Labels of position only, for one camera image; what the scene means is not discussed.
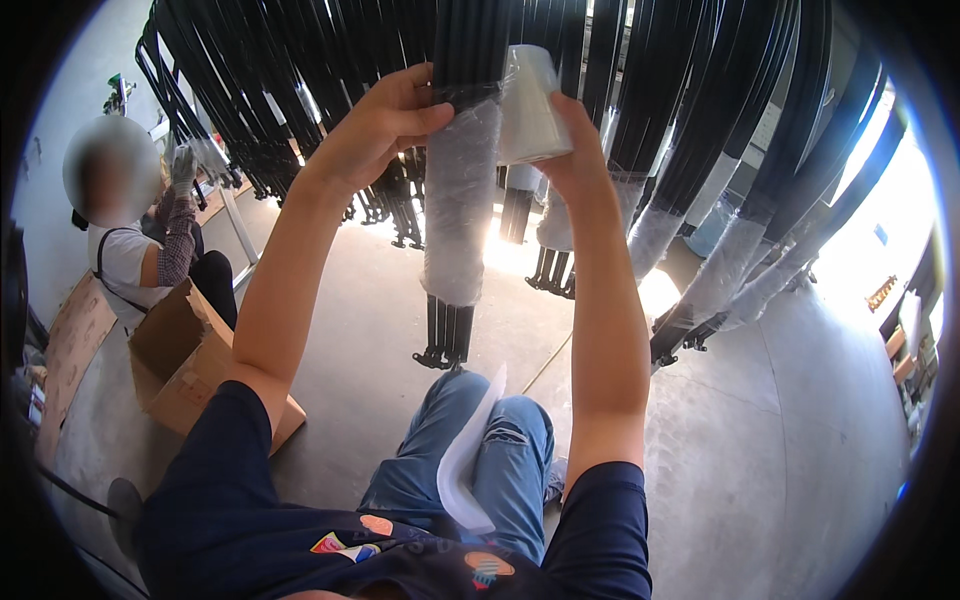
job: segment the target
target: hand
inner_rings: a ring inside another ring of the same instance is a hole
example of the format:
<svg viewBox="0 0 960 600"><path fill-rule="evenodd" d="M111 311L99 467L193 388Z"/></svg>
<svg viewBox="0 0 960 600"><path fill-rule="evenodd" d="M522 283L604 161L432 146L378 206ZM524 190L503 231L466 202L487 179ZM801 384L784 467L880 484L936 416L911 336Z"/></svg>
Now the hand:
<svg viewBox="0 0 960 600"><path fill-rule="evenodd" d="M573 152L535 162L534 166L550 179L571 216L581 208L597 206L600 200L610 200L611 206L617 206L600 134L587 117L584 105L559 91L550 95L550 101L570 132Z"/></svg>
<svg viewBox="0 0 960 600"><path fill-rule="evenodd" d="M177 198L189 198L193 191L193 180L197 178L197 159L193 149L181 144L174 151L174 165L170 169L170 186Z"/></svg>
<svg viewBox="0 0 960 600"><path fill-rule="evenodd" d="M305 171L349 199L380 177L387 163L453 118L453 106L431 107L433 63L424 62L384 77L326 137Z"/></svg>

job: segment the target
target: ripped jeans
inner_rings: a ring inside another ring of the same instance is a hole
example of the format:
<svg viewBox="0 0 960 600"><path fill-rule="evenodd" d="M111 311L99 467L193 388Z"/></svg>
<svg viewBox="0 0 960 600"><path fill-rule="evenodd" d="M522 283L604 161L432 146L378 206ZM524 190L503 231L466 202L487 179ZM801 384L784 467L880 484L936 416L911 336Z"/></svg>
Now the ripped jeans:
<svg viewBox="0 0 960 600"><path fill-rule="evenodd" d="M467 371L446 372L434 382L396 456L380 463L357 511L427 530L446 516L437 468L489 386L482 375ZM527 396L497 401L473 469L473 496L496 527L484 540L536 564L543 560L543 492L552 460L553 424L540 405Z"/></svg>

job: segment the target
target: white t-shirt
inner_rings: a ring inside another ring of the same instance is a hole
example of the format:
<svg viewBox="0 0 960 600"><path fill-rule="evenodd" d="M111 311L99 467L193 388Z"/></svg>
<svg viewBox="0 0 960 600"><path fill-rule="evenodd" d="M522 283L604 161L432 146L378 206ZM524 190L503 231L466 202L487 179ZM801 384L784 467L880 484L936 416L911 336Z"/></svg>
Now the white t-shirt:
<svg viewBox="0 0 960 600"><path fill-rule="evenodd" d="M117 298L117 294L123 299L149 310L157 302L163 300L173 288L140 287L140 268L143 265L143 255L151 244L159 247L160 245L156 240L143 233L139 221L128 227L111 233L107 242L104 243L103 271L100 273L102 278L100 285L104 297L107 299L107 304L113 309L120 324L126 327L128 331L133 332L146 315L128 302ZM90 224L87 231L86 251L90 259L90 269L93 271L97 270L97 251L100 248L100 240L108 231L109 229L98 228L93 224ZM104 281L107 282L109 289L104 287Z"/></svg>

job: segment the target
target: knee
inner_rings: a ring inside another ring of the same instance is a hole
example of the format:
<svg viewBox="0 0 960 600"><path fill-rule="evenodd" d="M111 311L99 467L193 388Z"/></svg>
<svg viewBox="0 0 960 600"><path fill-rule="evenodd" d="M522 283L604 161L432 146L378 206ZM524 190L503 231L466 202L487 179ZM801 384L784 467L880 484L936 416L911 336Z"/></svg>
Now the knee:
<svg viewBox="0 0 960 600"><path fill-rule="evenodd" d="M546 440L553 435L553 423L543 407L528 396L506 396L493 406L488 436L516 432L527 440Z"/></svg>
<svg viewBox="0 0 960 600"><path fill-rule="evenodd" d="M200 259L204 269L214 276L225 276L233 279L233 267L230 266L230 260L222 252L211 250L204 254Z"/></svg>
<svg viewBox="0 0 960 600"><path fill-rule="evenodd" d="M487 377L473 371L447 371L433 384L437 392L454 393L456 396L476 396L479 402L490 387Z"/></svg>

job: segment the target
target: gray floor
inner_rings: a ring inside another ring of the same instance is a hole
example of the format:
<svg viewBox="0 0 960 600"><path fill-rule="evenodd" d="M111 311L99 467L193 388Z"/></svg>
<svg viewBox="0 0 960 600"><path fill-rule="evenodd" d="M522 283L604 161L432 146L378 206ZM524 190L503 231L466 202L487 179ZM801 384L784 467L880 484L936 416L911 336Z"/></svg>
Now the gray floor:
<svg viewBox="0 0 960 600"><path fill-rule="evenodd" d="M258 249L271 206L240 202ZM239 270L228 227L219 214L204 237ZM354 508L438 375L411 358L425 344L422 253L392 247L390 234L346 225L334 243L292 391L307 424L272 460L284 500ZM675 244L662 266L681 289L696 269L684 251ZM523 281L536 255L536 243L488 251L468 366L492 375L506 362L508 393L572 326L571 301ZM882 341L861 308L816 290L781 294L758 324L717 334L708 352L683 351L654 376L645 472L658 597L825 598L853 569L896 498L908 448ZM99 499L118 476L148 494L180 445L139 412L125 343L115 328L101 347L58 449L57 473ZM558 453L569 448L569 363L567 346L529 393L554 420ZM54 498L76 540L139 581L104 517Z"/></svg>

